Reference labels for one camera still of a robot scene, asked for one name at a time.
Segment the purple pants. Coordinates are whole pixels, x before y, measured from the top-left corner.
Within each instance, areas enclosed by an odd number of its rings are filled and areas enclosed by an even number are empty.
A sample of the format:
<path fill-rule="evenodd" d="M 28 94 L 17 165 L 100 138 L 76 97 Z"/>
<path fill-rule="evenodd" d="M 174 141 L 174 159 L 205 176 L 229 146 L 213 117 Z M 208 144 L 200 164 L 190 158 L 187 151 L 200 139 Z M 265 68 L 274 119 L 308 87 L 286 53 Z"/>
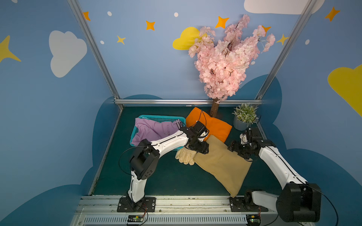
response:
<path fill-rule="evenodd" d="M 149 119 L 135 119 L 135 127 L 138 132 L 131 139 L 131 144 L 137 146 L 142 140 L 155 141 L 176 133 L 183 123 L 180 120 L 174 122 L 157 122 Z"/>

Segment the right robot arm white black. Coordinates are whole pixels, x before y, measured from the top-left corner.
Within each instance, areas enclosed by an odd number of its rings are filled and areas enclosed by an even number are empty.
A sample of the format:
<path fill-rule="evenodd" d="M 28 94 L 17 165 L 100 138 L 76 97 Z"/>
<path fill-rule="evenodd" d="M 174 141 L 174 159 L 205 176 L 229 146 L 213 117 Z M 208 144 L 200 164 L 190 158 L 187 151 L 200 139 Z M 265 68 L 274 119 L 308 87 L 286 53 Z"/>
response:
<path fill-rule="evenodd" d="M 284 159 L 276 145 L 262 137 L 256 128 L 249 128 L 232 141 L 228 150 L 249 160 L 252 155 L 263 160 L 278 180 L 279 195 L 262 190 L 248 190 L 243 205 L 250 211 L 268 209 L 278 213 L 285 222 L 317 222 L 321 215 L 321 189 L 310 184 Z"/>

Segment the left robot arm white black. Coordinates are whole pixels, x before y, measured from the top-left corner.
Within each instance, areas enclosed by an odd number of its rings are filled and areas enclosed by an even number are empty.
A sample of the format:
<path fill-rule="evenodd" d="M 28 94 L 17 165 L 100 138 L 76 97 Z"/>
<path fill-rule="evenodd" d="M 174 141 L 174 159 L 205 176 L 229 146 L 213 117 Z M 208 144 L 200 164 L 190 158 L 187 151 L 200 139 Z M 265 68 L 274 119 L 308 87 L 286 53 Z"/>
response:
<path fill-rule="evenodd" d="M 148 141 L 144 139 L 135 148 L 130 159 L 131 183 L 127 198 L 132 204 L 139 204 L 145 197 L 147 179 L 156 171 L 159 159 L 170 151 L 187 147 L 201 154 L 209 152 L 209 144 L 204 140 L 209 130 L 201 122 L 191 127 L 181 127 L 165 138 Z"/>

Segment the folded orange pants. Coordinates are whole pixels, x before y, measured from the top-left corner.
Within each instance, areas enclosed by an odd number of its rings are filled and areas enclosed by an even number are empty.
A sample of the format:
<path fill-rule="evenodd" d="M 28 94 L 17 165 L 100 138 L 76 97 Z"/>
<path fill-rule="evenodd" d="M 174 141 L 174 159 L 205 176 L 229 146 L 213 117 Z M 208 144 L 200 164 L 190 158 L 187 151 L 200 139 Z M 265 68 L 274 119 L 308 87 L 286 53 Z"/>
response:
<path fill-rule="evenodd" d="M 186 117 L 186 125 L 187 127 L 193 126 L 197 121 L 203 123 L 209 130 L 209 135 L 205 140 L 207 140 L 210 135 L 213 135 L 220 141 L 225 142 L 232 129 L 232 126 L 228 123 L 211 117 L 201 109 L 194 107 Z"/>

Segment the cream folded shorts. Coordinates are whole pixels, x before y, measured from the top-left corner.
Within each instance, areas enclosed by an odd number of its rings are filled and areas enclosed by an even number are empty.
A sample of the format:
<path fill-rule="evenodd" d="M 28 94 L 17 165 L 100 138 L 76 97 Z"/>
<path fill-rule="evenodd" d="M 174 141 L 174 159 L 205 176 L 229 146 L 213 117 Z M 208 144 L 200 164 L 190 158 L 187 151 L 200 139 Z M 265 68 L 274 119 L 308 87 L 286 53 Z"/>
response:
<path fill-rule="evenodd" d="M 197 154 L 196 151 L 189 150 L 186 147 L 183 147 L 179 151 L 177 151 L 175 159 L 184 165 L 194 165 L 194 157 Z"/>

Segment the folded khaki pants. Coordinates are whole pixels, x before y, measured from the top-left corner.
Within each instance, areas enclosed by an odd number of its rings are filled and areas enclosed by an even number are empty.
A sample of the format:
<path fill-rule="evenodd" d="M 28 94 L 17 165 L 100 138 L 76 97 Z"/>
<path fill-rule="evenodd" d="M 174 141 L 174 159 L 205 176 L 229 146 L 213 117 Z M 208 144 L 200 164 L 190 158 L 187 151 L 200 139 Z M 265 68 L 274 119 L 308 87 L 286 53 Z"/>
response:
<path fill-rule="evenodd" d="M 235 198 L 252 165 L 252 159 L 245 160 L 236 152 L 231 152 L 217 137 L 211 135 L 207 141 L 209 153 L 197 153 L 194 162 L 206 172 L 212 174 Z"/>

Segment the small potted green plant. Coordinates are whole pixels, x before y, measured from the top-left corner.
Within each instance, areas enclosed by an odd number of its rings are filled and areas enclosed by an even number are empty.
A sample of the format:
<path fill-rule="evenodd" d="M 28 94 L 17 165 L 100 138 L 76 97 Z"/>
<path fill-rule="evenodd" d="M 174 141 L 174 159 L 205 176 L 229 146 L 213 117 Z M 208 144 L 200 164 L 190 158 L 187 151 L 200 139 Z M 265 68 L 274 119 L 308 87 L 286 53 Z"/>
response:
<path fill-rule="evenodd" d="M 244 131 L 249 128 L 257 119 L 257 106 L 243 103 L 237 106 L 234 114 L 234 128 L 239 131 Z"/>

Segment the right controller board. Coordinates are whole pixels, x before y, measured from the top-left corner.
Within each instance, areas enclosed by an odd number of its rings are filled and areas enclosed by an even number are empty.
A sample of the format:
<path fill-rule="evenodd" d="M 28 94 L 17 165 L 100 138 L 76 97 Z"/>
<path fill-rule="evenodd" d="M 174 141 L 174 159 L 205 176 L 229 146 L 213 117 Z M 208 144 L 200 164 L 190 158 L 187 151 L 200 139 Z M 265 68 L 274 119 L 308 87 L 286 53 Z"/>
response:
<path fill-rule="evenodd" d="M 248 226 L 260 226 L 261 217 L 259 215 L 247 215 L 246 216 Z"/>

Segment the controller board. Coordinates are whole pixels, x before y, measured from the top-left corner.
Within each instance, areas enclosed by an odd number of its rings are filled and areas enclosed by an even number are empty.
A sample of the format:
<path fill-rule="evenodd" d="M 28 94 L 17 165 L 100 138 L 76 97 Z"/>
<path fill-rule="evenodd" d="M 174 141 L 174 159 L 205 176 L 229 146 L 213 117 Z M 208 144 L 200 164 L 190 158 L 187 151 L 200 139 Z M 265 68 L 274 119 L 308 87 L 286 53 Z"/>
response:
<path fill-rule="evenodd" d="M 128 215 L 127 217 L 127 223 L 128 224 L 142 224 L 146 220 L 145 216 L 141 215 Z"/>
<path fill-rule="evenodd" d="M 248 226 L 260 226 L 261 217 L 259 215 L 247 215 L 246 216 Z"/>

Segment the pink cherry blossom tree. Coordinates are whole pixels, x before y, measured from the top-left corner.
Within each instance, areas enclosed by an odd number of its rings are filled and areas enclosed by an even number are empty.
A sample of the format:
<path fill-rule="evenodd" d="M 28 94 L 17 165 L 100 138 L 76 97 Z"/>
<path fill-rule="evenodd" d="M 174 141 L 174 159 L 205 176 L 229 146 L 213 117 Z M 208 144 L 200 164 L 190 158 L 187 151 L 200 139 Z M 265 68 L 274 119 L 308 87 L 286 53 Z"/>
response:
<path fill-rule="evenodd" d="M 223 40 L 217 43 L 214 43 L 215 31 L 202 27 L 199 37 L 189 48 L 190 57 L 197 57 L 195 68 L 199 71 L 205 93 L 213 101 L 211 117 L 216 117 L 220 102 L 239 90 L 251 62 L 276 42 L 275 36 L 268 34 L 262 25 L 251 36 L 242 38 L 243 29 L 247 28 L 249 22 L 250 17 L 243 15 L 239 22 L 225 28 Z"/>

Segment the left controller board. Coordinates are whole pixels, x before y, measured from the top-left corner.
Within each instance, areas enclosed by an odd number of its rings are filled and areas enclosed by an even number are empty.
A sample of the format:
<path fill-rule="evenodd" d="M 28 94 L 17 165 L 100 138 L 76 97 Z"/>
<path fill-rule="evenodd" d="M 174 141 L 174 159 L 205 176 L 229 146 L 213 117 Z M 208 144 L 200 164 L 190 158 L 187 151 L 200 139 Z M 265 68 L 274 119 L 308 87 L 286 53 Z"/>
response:
<path fill-rule="evenodd" d="M 128 215 L 127 217 L 127 223 L 128 224 L 142 224 L 146 220 L 145 216 L 141 215 Z"/>

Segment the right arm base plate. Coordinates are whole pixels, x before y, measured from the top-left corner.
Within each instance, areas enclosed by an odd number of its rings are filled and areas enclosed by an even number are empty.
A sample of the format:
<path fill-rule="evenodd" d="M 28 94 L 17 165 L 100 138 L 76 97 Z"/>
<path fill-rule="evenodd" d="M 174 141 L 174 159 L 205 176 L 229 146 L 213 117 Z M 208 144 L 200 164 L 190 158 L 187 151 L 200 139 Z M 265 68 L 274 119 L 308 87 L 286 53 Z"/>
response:
<path fill-rule="evenodd" d="M 251 198 L 229 197 L 229 204 L 232 212 L 268 212 L 266 207 L 258 206 L 253 203 Z"/>

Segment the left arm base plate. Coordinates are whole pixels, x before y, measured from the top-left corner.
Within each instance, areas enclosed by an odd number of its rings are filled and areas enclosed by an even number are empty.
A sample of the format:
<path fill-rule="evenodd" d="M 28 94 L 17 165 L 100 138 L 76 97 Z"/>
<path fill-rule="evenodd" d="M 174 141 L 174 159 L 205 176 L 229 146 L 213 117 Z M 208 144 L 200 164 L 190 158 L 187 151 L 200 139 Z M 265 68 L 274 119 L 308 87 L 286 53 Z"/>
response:
<path fill-rule="evenodd" d="M 117 212 L 155 212 L 156 198 L 144 197 L 138 202 L 133 202 L 129 196 L 119 199 Z"/>

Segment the aluminium front rail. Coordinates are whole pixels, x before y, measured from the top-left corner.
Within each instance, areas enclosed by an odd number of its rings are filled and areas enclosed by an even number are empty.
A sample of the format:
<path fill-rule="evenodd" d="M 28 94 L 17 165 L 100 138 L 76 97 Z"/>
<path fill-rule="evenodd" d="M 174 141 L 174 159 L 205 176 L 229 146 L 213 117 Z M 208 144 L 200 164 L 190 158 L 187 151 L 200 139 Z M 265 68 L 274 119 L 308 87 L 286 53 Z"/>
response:
<path fill-rule="evenodd" d="M 232 212 L 229 196 L 148 195 L 156 198 L 155 212 L 117 212 L 124 196 L 83 196 L 72 226 L 247 226 L 247 215 L 259 215 L 260 226 L 286 226 L 274 211 Z M 145 216 L 142 224 L 128 224 L 128 215 Z"/>

